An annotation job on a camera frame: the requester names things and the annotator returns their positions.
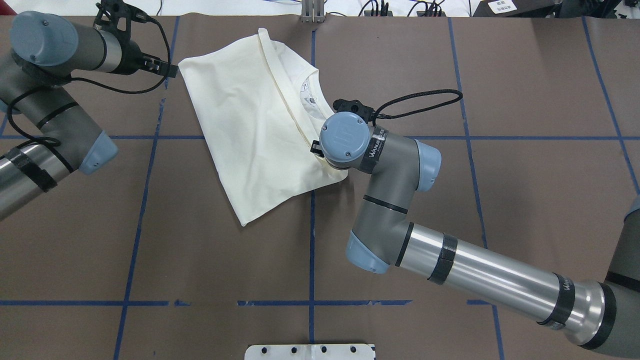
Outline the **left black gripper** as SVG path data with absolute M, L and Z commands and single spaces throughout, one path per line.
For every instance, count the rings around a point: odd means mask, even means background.
M 132 75 L 142 69 L 143 71 L 163 76 L 165 78 L 175 78 L 178 74 L 178 66 L 171 64 L 153 55 L 145 55 L 140 46 L 133 41 L 121 41 L 121 59 L 118 65 L 118 75 Z

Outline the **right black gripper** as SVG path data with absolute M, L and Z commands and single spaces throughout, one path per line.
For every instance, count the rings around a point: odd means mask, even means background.
M 323 150 L 319 141 L 313 141 L 311 143 L 310 152 L 313 153 L 316 157 L 323 156 Z

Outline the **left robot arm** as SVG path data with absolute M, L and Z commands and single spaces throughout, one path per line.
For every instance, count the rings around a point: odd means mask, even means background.
M 141 51 L 131 23 L 152 23 L 169 43 L 160 22 L 122 0 L 103 0 L 91 26 L 34 10 L 16 14 L 10 51 L 1 58 L 1 111 L 24 142 L 1 156 L 1 218 L 48 193 L 75 171 L 92 174 L 119 150 L 109 135 L 64 89 L 73 71 L 133 75 L 142 70 L 174 78 L 171 55 Z

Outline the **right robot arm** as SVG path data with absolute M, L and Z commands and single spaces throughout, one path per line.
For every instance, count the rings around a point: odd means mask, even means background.
M 605 279 L 637 193 L 615 140 L 428 140 L 442 154 L 434 186 L 407 218 L 573 281 Z M 345 248 L 368 176 L 316 191 L 318 342 L 366 342 L 379 360 L 605 360 L 560 331 L 391 266 L 377 275 Z

